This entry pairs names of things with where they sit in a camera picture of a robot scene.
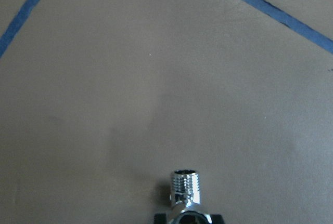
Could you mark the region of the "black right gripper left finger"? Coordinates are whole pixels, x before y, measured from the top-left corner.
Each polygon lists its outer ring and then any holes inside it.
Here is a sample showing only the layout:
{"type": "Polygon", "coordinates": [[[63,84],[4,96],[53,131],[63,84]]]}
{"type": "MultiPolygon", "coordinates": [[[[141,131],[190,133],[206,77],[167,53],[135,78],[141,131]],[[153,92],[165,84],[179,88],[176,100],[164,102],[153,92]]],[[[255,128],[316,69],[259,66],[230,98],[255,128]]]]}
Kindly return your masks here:
{"type": "Polygon", "coordinates": [[[168,224],[167,214],[155,214],[153,224],[168,224]]]}

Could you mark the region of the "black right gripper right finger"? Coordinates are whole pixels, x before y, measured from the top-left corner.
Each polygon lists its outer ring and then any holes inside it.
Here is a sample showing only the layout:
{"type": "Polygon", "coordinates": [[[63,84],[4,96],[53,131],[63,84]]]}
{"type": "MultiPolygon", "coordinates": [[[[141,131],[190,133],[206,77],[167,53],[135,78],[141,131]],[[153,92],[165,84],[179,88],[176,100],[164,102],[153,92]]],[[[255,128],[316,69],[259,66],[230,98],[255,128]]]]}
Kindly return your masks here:
{"type": "Polygon", "coordinates": [[[210,215],[212,224],[224,224],[222,215],[210,215]]]}

